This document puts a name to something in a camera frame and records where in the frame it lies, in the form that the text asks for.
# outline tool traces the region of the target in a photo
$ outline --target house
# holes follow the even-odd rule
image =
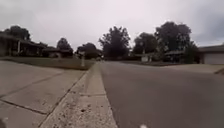
[[[73,56],[72,49],[60,50],[52,46],[43,49],[42,53],[44,57],[50,57],[50,58],[62,58],[62,57],[64,58]]]
[[[203,64],[224,64],[224,45],[200,47],[199,52]]]
[[[0,56],[41,56],[44,45],[0,33]]]
[[[169,51],[164,54],[164,61],[181,63],[183,62],[183,57],[184,51]]]

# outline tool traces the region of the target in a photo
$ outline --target roof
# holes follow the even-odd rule
[[[7,34],[4,34],[2,32],[0,32],[0,38],[5,38],[5,39],[11,39],[11,40],[15,40],[15,41],[20,41],[20,43],[23,43],[23,44],[28,44],[28,45],[32,45],[32,46],[36,46],[36,47],[45,47],[43,46],[43,44],[38,44],[38,43],[35,43],[33,41],[29,41],[29,40],[22,40],[22,39],[19,39],[19,38],[16,38],[14,36],[11,36],[11,35],[7,35]]]
[[[216,46],[207,46],[207,47],[199,47],[199,52],[201,53],[224,53],[224,45],[216,45]]]

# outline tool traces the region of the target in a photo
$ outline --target overcast sky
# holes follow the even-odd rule
[[[166,21],[185,23],[199,46],[224,42],[223,0],[0,0],[0,30],[27,28],[32,40],[55,46],[66,37],[73,48],[93,42],[112,26],[131,38],[154,33]]]

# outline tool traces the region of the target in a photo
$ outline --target driveway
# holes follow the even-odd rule
[[[0,61],[0,119],[7,128],[37,128],[83,74]]]
[[[102,63],[102,78],[119,128],[223,128],[221,75]]]

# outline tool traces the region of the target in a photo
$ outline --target garage door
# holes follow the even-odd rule
[[[205,64],[224,64],[224,53],[223,54],[205,54]]]

